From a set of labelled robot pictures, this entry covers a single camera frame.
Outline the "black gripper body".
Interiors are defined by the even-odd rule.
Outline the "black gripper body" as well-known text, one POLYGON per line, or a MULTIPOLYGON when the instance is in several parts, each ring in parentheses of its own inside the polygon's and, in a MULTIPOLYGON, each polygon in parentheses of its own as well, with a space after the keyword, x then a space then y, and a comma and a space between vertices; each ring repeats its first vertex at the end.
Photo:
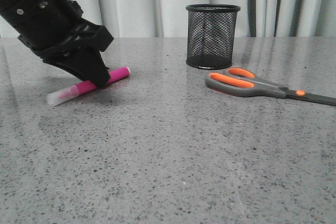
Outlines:
POLYGON ((22 29, 18 39, 47 64, 65 64, 69 60, 84 61, 84 50, 92 52, 89 60, 101 60, 100 52, 113 37, 102 25, 82 18, 76 1, 60 0, 38 5, 22 29))

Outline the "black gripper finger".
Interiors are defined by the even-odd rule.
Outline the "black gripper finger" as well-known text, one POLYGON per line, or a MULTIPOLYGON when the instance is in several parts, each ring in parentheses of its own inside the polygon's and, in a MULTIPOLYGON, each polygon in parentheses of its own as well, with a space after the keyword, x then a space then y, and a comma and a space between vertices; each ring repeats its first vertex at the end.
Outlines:
POLYGON ((82 81, 89 80, 102 88, 110 80, 108 68, 105 66, 100 51, 92 47, 81 47, 49 56, 43 62, 60 68, 82 81))

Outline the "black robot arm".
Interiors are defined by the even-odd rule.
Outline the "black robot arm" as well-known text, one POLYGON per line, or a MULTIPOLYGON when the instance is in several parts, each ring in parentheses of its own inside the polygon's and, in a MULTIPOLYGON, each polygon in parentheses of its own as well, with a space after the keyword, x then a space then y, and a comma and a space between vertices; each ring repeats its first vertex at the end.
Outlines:
POLYGON ((74 0, 1 0, 1 17, 44 63, 104 87, 110 75, 101 52, 113 37, 82 15, 74 0))

